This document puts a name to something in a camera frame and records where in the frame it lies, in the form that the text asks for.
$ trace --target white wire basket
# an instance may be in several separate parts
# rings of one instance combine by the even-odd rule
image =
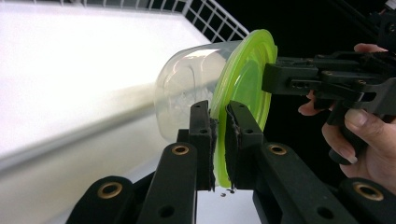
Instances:
[[[15,2],[15,0],[3,0],[3,2]],[[181,13],[212,43],[241,40],[249,34],[248,29],[215,0],[33,0],[32,2]]]

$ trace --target green lid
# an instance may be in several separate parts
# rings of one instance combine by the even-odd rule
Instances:
[[[267,63],[276,61],[277,47],[266,30],[251,32],[233,51],[225,64],[210,105],[210,117],[219,121],[218,141],[214,156],[215,175],[224,188],[231,186],[225,164],[224,137],[231,100],[246,105],[263,130],[271,94],[262,91],[262,74]]]

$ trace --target black metal bracket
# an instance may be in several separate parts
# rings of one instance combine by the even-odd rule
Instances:
[[[191,113],[191,124],[207,138],[209,132],[199,132],[211,129],[202,122],[209,121],[207,102],[197,105],[203,109]],[[362,178],[346,179],[339,189],[327,186],[292,148],[268,142],[245,105],[230,102],[227,111],[227,171],[234,188],[254,190],[263,223],[393,223],[396,196],[387,189]],[[179,139],[190,139],[186,133],[195,131],[181,130]],[[204,186],[198,179],[211,178],[198,171],[210,158],[199,157],[199,150],[177,142],[163,150],[156,172],[136,183],[119,176],[96,181],[67,223],[195,223],[196,192]]]

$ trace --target plastic container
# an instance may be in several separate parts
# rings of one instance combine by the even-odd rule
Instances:
[[[184,49],[163,67],[156,80],[155,111],[160,133],[169,142],[179,129],[188,129],[190,107],[200,101],[211,103],[221,72],[238,41]]]

